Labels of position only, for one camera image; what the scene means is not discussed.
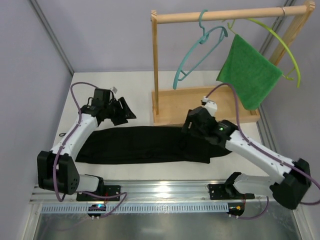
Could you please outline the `black trousers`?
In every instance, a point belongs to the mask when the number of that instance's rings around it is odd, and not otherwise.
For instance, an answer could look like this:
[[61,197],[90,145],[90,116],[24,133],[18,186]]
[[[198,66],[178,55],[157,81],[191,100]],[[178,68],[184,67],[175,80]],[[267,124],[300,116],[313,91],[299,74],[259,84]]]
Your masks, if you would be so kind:
[[182,132],[181,127],[131,126],[94,131],[81,147],[77,163],[96,165],[194,162],[209,164],[229,150]]

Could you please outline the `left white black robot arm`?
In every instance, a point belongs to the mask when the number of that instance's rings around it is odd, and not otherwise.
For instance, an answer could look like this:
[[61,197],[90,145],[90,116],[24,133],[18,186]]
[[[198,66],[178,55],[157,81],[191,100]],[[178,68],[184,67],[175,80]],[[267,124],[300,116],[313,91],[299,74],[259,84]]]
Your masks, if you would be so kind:
[[125,98],[116,98],[109,89],[96,88],[86,105],[76,107],[78,116],[71,129],[51,150],[37,156],[38,185],[56,194],[95,192],[102,179],[79,174],[75,165],[81,148],[104,120],[118,126],[136,118]]

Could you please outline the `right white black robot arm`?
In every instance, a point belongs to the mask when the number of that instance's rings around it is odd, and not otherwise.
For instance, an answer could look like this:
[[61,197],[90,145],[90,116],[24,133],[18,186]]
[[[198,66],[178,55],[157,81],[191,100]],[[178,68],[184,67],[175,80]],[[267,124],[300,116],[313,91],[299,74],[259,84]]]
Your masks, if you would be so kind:
[[190,109],[182,130],[242,156],[267,174],[234,173],[228,178],[233,192],[273,197],[281,206],[294,210],[311,187],[310,165],[306,160],[294,161],[279,155],[247,137],[238,125],[228,120],[217,121],[206,107]]

